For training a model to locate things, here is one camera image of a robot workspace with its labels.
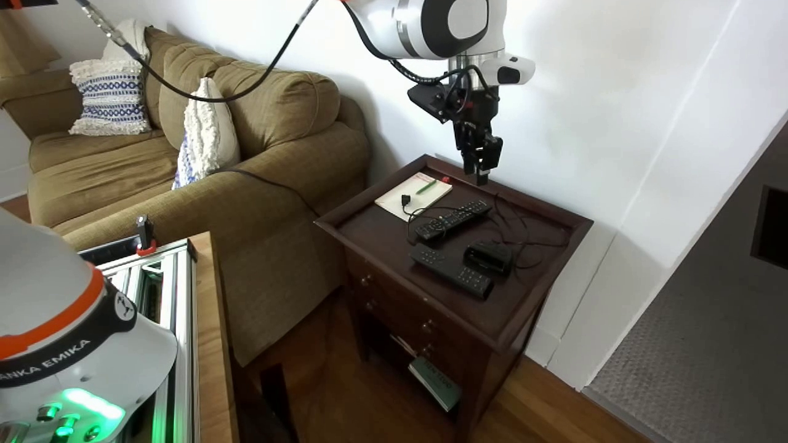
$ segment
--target tv remote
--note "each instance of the tv remote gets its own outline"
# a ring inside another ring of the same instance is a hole
[[[412,229],[414,242],[437,242],[447,238],[451,231],[458,231],[461,227],[470,225],[474,219],[485,217],[492,210],[487,200],[474,200],[469,204],[454,208],[448,215],[432,217],[427,221],[419,221]]]
[[[416,243],[412,252],[412,258],[419,267],[439,273],[443,281],[454,283],[456,289],[465,290],[476,301],[485,301],[492,289],[492,279],[464,267],[464,261],[456,261],[427,243]]]

